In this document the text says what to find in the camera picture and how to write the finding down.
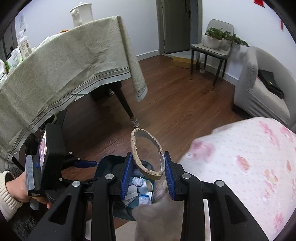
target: white wall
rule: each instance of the white wall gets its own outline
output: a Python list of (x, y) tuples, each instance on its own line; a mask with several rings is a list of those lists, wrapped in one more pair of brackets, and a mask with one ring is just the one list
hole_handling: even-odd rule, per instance
[[(266, 4), (265, 8), (253, 0), (204, 0), (202, 4), (203, 33), (211, 19), (231, 23), (238, 37), (273, 55), (296, 76), (296, 44), (286, 27), (281, 30), (280, 18)], [(228, 60), (226, 73), (235, 79), (242, 71), (246, 51), (247, 47), (241, 47)], [(207, 64), (217, 68), (219, 60), (209, 57)]]
[[(94, 19), (121, 15), (136, 55), (159, 50), (155, 0), (90, 0)], [(78, 0), (32, 0), (23, 10), (31, 46), (47, 36), (73, 28), (70, 10)], [(20, 29), (16, 17), (16, 32)]]

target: metal screw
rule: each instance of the metal screw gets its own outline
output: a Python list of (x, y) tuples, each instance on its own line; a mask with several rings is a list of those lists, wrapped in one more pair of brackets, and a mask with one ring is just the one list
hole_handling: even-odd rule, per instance
[(108, 179), (108, 180), (112, 179), (113, 177), (114, 177), (114, 175), (112, 173), (108, 173), (105, 176), (105, 178)]
[(217, 185), (218, 187), (223, 187), (223, 186), (224, 186), (224, 182), (218, 180), (218, 181), (216, 182), (216, 185)]
[(185, 179), (189, 179), (191, 178), (191, 175), (189, 173), (183, 173), (182, 177)]
[(80, 186), (80, 182), (79, 181), (74, 181), (74, 182), (72, 182), (72, 186), (73, 187), (79, 187)]

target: person's hand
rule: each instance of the person's hand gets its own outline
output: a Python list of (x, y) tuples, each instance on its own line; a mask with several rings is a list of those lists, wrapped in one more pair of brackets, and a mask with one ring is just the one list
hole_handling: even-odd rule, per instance
[(46, 204), (50, 208), (51, 203), (45, 197), (29, 197), (26, 186), (26, 172), (23, 172), (18, 178), (6, 183), (9, 194), (18, 202), (29, 202), (30, 198), (36, 199), (38, 202)]

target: sleeve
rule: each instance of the sleeve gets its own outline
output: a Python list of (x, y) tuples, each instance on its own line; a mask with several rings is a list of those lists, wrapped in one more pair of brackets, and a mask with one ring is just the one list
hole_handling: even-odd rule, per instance
[(11, 172), (0, 172), (0, 211), (7, 221), (13, 217), (17, 209), (22, 205), (21, 202), (15, 200), (7, 191), (6, 182), (11, 180), (14, 180)]

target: door frame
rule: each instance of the door frame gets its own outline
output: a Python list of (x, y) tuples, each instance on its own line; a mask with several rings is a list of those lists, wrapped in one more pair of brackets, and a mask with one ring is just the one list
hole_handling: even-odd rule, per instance
[[(198, 24), (197, 24), (197, 40), (198, 43), (202, 41), (202, 0), (191, 0), (197, 1), (197, 12), (191, 12), (192, 14), (197, 14)], [(158, 22), (158, 41), (159, 41), (159, 53), (165, 53), (165, 26), (164, 26), (164, 15), (163, 15), (163, 1), (156, 0), (156, 9), (157, 9), (157, 22)]]

